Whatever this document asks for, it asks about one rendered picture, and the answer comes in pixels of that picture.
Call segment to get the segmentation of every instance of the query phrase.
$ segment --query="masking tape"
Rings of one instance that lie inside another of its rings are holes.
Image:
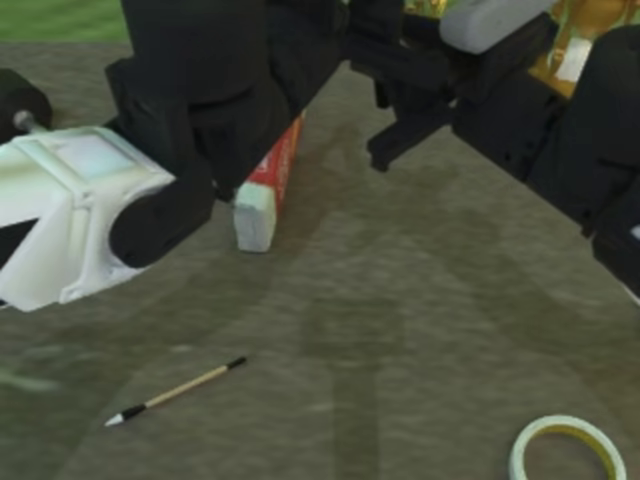
[[[527,426],[511,449],[510,480],[528,480],[525,471],[525,451],[529,442],[547,433],[570,435],[589,446],[602,460],[608,480],[627,480],[622,456],[611,440],[599,429],[584,420],[565,415],[542,417]]]

